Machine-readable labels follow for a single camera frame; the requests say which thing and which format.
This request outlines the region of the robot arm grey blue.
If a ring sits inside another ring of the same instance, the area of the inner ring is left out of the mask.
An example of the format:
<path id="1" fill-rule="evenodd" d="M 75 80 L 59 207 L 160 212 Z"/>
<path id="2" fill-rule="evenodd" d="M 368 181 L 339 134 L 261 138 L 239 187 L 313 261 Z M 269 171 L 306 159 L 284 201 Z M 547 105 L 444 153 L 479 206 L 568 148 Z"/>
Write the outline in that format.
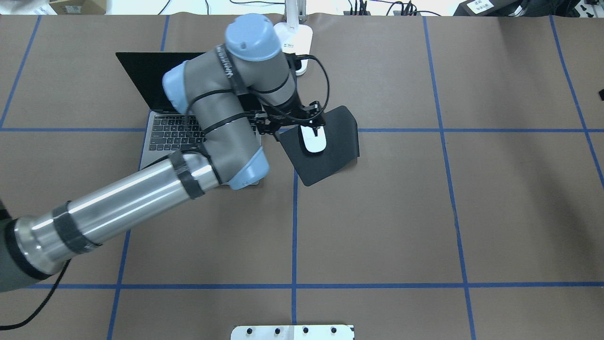
<path id="1" fill-rule="evenodd" d="M 199 123 L 203 142 L 187 142 L 138 172 L 40 216 L 1 222 L 1 291 L 59 273 L 72 258 L 220 185 L 238 190 L 269 172 L 261 133 L 325 125 L 325 106 L 301 104 L 294 60 L 265 15 L 236 17 L 224 43 L 162 75 L 172 108 Z"/>

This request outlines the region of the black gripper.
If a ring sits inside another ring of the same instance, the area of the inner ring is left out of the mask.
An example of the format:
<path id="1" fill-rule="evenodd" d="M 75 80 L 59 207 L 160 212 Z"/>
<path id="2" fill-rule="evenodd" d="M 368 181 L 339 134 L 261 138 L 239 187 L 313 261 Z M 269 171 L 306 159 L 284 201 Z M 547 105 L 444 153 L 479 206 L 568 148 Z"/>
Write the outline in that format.
<path id="1" fill-rule="evenodd" d="M 324 113 L 327 104 L 321 105 L 319 101 L 313 101 L 310 105 L 303 106 L 296 91 L 280 105 L 271 104 L 266 94 L 259 91 L 255 91 L 255 97 L 263 107 L 263 111 L 255 114 L 255 127 L 260 134 L 270 134 L 278 140 L 277 132 L 280 128 L 298 125 L 311 128 L 317 137 L 319 129 L 326 125 Z"/>

